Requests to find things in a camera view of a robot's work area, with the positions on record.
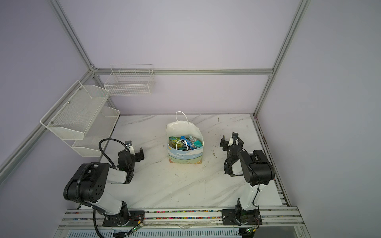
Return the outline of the blue snack packet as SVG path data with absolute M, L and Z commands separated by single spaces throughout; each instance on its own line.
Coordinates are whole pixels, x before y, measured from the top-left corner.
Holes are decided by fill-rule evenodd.
M 184 136 L 181 137 L 179 142 L 182 144 L 182 148 L 185 150 L 194 150 L 194 148 L 192 148 L 191 142 Z

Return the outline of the green candy bag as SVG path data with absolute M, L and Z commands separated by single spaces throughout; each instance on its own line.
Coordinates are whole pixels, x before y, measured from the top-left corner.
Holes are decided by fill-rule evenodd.
M 180 137 L 169 137 L 169 145 L 174 149 L 180 149 L 183 147 L 183 143 Z

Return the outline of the white printed paper bag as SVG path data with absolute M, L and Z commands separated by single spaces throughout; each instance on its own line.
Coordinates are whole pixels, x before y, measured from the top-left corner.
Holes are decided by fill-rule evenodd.
M 167 124 L 167 153 L 170 163 L 201 164 L 204 138 L 200 129 L 191 123 L 186 114 L 177 111 L 176 120 Z

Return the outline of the teal Fox's candy bag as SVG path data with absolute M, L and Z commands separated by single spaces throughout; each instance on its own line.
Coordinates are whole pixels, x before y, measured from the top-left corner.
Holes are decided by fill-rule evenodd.
M 200 140 L 198 140 L 196 137 L 193 137 L 190 135 L 188 136 L 188 140 L 191 142 L 192 148 L 194 149 L 203 147 L 203 143 Z

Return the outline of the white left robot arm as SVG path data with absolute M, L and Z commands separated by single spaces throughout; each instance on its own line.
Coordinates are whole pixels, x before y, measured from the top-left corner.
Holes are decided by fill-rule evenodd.
M 118 153 L 118 167 L 110 164 L 91 162 L 82 164 L 64 189 L 65 200 L 90 207 L 105 216 L 105 226 L 127 226 L 143 217 L 134 217 L 126 202 L 106 191 L 107 184 L 130 184 L 134 177 L 135 164 L 144 160 L 144 150 L 133 154 L 127 147 Z

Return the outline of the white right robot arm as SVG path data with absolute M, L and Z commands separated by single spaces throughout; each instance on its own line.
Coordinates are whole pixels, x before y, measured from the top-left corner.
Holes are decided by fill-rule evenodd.
M 223 225 L 261 225 L 259 198 L 265 186 L 275 179 L 275 171 L 262 150 L 248 152 L 237 133 L 229 140 L 222 137 L 220 147 L 227 152 L 224 172 L 231 177 L 243 176 L 249 190 L 237 199 L 233 209 L 223 209 Z

